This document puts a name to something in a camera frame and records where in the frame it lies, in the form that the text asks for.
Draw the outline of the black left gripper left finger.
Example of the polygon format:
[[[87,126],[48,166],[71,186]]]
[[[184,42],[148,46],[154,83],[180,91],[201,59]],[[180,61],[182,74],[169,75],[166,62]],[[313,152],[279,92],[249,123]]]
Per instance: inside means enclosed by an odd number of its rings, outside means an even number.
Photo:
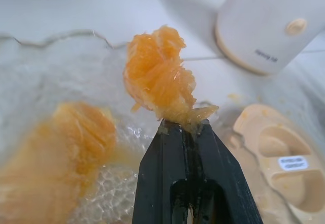
[[[162,120],[140,162],[132,224],[187,224],[188,207],[182,130]]]

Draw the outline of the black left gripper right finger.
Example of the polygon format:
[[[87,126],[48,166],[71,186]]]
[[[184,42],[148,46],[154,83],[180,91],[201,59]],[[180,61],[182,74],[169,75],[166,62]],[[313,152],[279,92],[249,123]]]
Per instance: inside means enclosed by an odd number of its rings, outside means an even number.
[[[210,122],[186,136],[193,224],[263,224],[243,171]]]

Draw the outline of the cream blender lid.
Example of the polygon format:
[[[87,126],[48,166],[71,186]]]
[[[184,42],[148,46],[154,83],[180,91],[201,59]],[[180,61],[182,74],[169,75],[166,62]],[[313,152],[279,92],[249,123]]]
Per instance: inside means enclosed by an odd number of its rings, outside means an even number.
[[[253,104],[237,117],[228,141],[264,224],[325,224],[325,163],[300,128]]]

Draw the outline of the peeled orange segment pulp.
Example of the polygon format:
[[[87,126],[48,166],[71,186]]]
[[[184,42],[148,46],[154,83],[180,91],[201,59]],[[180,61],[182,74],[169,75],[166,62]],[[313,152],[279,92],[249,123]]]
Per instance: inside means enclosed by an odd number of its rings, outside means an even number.
[[[127,46],[124,86],[136,104],[155,113],[157,119],[191,127],[218,110],[210,105],[195,108],[192,93],[196,81],[180,58],[184,40],[176,29],[161,26],[151,34],[135,35]]]

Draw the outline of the orange segments heap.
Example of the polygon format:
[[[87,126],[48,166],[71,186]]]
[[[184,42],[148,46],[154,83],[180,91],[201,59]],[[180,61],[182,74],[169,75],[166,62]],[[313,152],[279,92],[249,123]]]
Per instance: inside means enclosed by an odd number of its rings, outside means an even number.
[[[60,104],[0,167],[0,224],[66,224],[115,143],[109,110]]]

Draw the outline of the white blender base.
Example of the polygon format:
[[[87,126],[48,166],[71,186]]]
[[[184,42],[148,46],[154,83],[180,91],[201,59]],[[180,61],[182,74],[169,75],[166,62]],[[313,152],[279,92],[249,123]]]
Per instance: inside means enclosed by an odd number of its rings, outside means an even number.
[[[257,74],[286,67],[325,28],[325,0],[226,0],[216,41],[226,57]]]

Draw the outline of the clear scalloped glass bowl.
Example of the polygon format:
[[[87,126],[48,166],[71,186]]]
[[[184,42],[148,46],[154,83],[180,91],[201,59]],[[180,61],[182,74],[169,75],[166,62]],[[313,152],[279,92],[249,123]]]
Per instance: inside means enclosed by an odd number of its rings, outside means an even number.
[[[109,110],[114,119],[115,147],[66,224],[132,224],[140,162],[165,119],[157,119],[143,107],[132,110],[136,102],[123,81],[126,62],[127,45],[114,48],[93,32],[75,32],[41,44],[0,36],[0,167],[62,103]],[[193,211],[186,136],[198,125],[180,125],[189,200],[187,224],[193,224]]]

